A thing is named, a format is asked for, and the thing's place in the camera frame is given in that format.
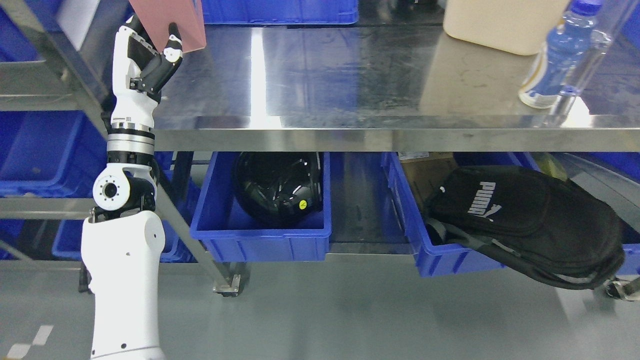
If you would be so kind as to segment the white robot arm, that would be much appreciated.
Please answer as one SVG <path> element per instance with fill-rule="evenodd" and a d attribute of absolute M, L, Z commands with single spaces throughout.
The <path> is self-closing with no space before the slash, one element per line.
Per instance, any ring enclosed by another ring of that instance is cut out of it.
<path fill-rule="evenodd" d="M 151 176 L 154 135 L 114 129 L 94 180 L 96 206 L 82 226 L 81 256 L 94 294 L 92 360 L 164 360 L 158 271 L 165 245 Z"/>

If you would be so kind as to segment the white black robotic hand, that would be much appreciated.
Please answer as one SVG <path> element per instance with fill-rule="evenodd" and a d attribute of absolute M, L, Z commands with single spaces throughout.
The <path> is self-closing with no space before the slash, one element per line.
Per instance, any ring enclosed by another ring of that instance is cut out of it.
<path fill-rule="evenodd" d="M 157 50 L 138 16 L 128 18 L 115 34 L 111 73 L 115 105 L 110 132 L 152 132 L 153 112 L 162 101 L 162 88 L 182 61 L 183 41 L 176 23 L 169 23 L 166 45 Z"/>

